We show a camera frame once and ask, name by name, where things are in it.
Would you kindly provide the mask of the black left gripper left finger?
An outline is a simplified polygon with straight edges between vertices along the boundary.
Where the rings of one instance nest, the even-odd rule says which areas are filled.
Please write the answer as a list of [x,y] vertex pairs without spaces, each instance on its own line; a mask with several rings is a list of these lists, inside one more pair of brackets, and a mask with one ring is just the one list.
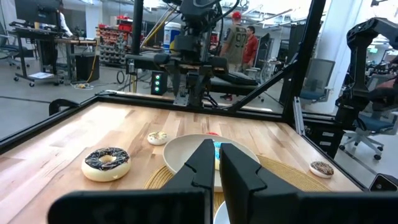
[[51,204],[49,223],[211,223],[215,148],[204,140],[161,188],[75,191]]

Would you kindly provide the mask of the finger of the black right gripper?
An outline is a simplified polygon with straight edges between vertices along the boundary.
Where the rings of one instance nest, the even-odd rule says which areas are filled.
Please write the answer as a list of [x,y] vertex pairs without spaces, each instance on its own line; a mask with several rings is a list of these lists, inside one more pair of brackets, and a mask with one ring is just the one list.
[[225,58],[215,56],[204,62],[194,62],[191,68],[191,91],[227,93],[228,76],[229,70]]
[[171,76],[173,93],[177,96],[180,88],[180,67],[179,59],[169,54],[155,54],[154,63],[165,73]]

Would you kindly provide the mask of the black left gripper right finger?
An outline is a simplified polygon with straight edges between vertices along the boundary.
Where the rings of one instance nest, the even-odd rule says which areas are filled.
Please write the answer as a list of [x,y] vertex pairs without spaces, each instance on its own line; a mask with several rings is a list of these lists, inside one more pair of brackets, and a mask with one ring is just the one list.
[[395,192],[305,192],[232,144],[221,145],[220,177],[231,223],[397,224]]

